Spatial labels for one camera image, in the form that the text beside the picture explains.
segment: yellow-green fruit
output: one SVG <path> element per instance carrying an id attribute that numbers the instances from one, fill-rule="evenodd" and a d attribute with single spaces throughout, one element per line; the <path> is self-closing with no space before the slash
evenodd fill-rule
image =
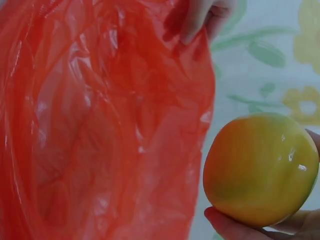
<path id="1" fill-rule="evenodd" d="M 216 136 L 203 186 L 220 212 L 261 228 L 301 208 L 318 169 L 316 145 L 303 127 L 287 116 L 259 113 L 233 120 Z"/>

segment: hand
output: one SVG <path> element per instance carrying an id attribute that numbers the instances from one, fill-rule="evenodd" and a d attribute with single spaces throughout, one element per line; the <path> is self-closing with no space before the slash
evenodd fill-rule
<path id="1" fill-rule="evenodd" d="M 320 135 L 307 130 L 320 153 Z M 252 229 L 218 212 L 214 207 L 205 210 L 204 215 L 225 240 L 317 240 L 320 239 L 320 209 L 298 211 L 284 222 L 272 228 L 286 232 L 268 232 Z"/>
<path id="2" fill-rule="evenodd" d="M 236 0 L 189 0 L 181 41 L 188 45 L 203 25 L 206 26 L 209 40 L 213 40 L 231 15 L 235 5 Z"/>

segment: finger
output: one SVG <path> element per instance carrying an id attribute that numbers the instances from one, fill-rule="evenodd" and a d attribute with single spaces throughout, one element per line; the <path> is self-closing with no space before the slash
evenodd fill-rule
<path id="1" fill-rule="evenodd" d="M 313 131 L 310 131 L 309 129 L 306 129 L 306 131 L 311 136 L 311 138 L 314 141 L 314 144 L 316 146 L 316 149 L 318 149 L 318 153 L 320 154 L 320 135 L 313 132 Z"/>
<path id="2" fill-rule="evenodd" d="M 268 236 L 272 240 L 291 240 L 292 238 L 292 235 L 288 235 L 282 232 L 266 231 L 264 229 L 260 229 L 259 232 Z"/>
<path id="3" fill-rule="evenodd" d="M 278 231 L 295 234 L 302 229 L 308 215 L 311 212 L 312 211 L 304 211 L 304 210 L 298 211 L 292 217 L 289 217 L 283 222 L 272 226 L 272 228 Z"/>
<path id="4" fill-rule="evenodd" d="M 224 23 L 230 17 L 234 5 L 214 5 L 208 15 L 211 16 L 206 22 L 208 38 L 212 41 L 222 29 Z"/>
<path id="5" fill-rule="evenodd" d="M 185 45 L 191 43 L 205 23 L 213 0 L 189 0 L 188 13 L 182 27 L 180 40 Z"/>
<path id="6" fill-rule="evenodd" d="M 272 240 L 272 238 L 244 226 L 210 207 L 204 212 L 216 232 L 225 240 Z"/>
<path id="7" fill-rule="evenodd" d="M 311 211 L 304 220 L 302 232 L 318 231 L 320 228 L 320 209 Z"/>

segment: yellow flower pattern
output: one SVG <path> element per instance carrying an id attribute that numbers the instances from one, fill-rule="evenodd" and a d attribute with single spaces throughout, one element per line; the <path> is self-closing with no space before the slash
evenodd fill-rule
<path id="1" fill-rule="evenodd" d="M 314 103 L 316 109 L 307 114 L 301 108 L 302 102 Z M 283 104 L 291 109 L 291 117 L 302 125 L 320 125 L 320 93 L 313 86 L 306 86 L 302 91 L 291 88 L 287 91 Z"/>
<path id="2" fill-rule="evenodd" d="M 294 38 L 294 56 L 302 64 L 311 64 L 320 75 L 320 2 L 303 0 L 299 12 L 301 34 Z"/>

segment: plastic bag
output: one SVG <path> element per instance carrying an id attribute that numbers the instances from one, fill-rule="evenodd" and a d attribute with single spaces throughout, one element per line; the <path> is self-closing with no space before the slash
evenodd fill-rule
<path id="1" fill-rule="evenodd" d="M 5 240 L 182 240 L 214 75 L 187 1 L 10 0 L 0 13 Z"/>

